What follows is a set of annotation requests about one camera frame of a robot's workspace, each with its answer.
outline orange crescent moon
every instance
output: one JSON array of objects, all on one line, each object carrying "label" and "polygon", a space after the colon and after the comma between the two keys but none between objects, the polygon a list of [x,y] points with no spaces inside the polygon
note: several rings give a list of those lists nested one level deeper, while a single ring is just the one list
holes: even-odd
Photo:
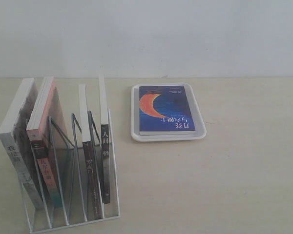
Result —
[{"label": "orange crescent moon", "polygon": [[160,94],[144,94],[140,98],[140,109],[149,116],[165,118],[166,116],[158,113],[153,107],[153,102],[158,96]]}]

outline table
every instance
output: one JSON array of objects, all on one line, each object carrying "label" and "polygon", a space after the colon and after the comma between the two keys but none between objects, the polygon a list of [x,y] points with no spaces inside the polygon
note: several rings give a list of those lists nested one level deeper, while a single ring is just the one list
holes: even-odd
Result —
[{"label": "table", "polygon": [[[20,81],[0,78],[0,124]],[[163,82],[192,86],[204,139],[131,138],[131,86]],[[57,79],[69,126],[78,83],[87,84],[88,108],[99,116],[97,79]],[[293,78],[107,78],[106,90],[121,218],[51,233],[293,233]],[[0,144],[0,233],[27,232],[16,172]]]}]

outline white tray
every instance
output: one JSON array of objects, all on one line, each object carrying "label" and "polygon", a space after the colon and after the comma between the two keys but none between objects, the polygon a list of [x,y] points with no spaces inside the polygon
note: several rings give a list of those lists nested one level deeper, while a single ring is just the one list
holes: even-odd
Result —
[{"label": "white tray", "polygon": [[[189,102],[190,111],[195,125],[194,134],[173,135],[141,135],[139,131],[139,87],[140,86],[167,86],[183,85]],[[195,140],[206,136],[206,128],[191,86],[187,83],[138,84],[131,89],[131,136],[136,141],[172,141]]]}]

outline book cover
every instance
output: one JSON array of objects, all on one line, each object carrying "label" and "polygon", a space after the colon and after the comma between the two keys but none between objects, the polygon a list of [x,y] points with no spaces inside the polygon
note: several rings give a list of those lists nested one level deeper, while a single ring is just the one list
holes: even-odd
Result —
[{"label": "book cover", "polygon": [[99,75],[101,108],[101,154],[103,162],[103,202],[110,203],[110,156],[109,156],[109,121],[106,101],[104,76]]},{"label": "book cover", "polygon": [[36,208],[42,208],[40,185],[29,138],[26,120],[30,118],[37,98],[33,78],[22,80],[0,127],[0,140],[16,169],[19,180]]},{"label": "book cover", "polygon": [[103,204],[101,198],[100,182],[97,161],[94,154],[90,135],[90,124],[88,119],[88,108],[86,99],[86,85],[79,85],[79,108],[81,117],[82,140],[84,149],[84,159],[89,181],[89,190],[91,203],[94,212],[94,218],[103,218]]},{"label": "book cover", "polygon": [[139,128],[142,135],[191,134],[195,132],[185,88],[139,87]]},{"label": "book cover", "polygon": [[[52,116],[64,134],[67,134],[59,95],[53,77],[45,77],[43,79],[26,131],[53,205],[57,208],[62,206],[62,199],[59,191],[54,147],[56,150],[63,150],[66,148],[66,145],[57,131],[53,131],[55,145],[50,142],[49,116]],[[66,166],[67,160],[69,160],[69,158],[65,158],[66,156],[67,154],[62,154],[64,158],[58,157],[60,175]]]}]

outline book stand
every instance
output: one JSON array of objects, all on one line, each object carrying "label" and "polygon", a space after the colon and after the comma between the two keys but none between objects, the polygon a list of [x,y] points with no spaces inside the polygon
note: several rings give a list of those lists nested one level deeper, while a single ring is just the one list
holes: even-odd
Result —
[{"label": "book stand", "polygon": [[[91,112],[88,112],[89,127],[91,134],[91,142],[94,146],[96,161],[101,156],[100,138],[94,124]],[[89,184],[87,179],[87,171],[85,167],[85,159],[83,148],[78,146],[76,126],[81,132],[80,125],[76,120],[75,115],[72,113],[72,130],[74,136],[74,143],[69,140],[66,134],[60,129],[58,124],[49,117],[49,130],[50,130],[50,144],[55,145],[55,133],[59,133],[61,139],[65,142],[66,149],[61,149],[65,153],[68,161],[65,163],[63,172],[60,173],[58,164],[58,150],[53,148],[55,156],[55,163],[58,176],[59,190],[61,194],[62,207],[54,208],[46,189],[43,189],[43,177],[38,168],[36,156],[33,151],[36,171],[38,175],[40,191],[42,192],[43,208],[36,209],[29,201],[27,193],[24,193],[24,187],[19,180],[21,188],[21,196],[25,209],[25,215],[29,227],[29,232],[33,234],[54,231],[74,226],[80,226],[89,223],[95,223],[120,217],[119,211],[119,197],[117,188],[117,175],[114,151],[114,138],[113,128],[111,122],[110,110],[108,110],[108,120],[110,129],[110,194],[111,203],[101,204],[103,206],[103,218],[94,220],[93,209],[91,206]],[[95,131],[98,144],[95,144],[94,132]]]}]

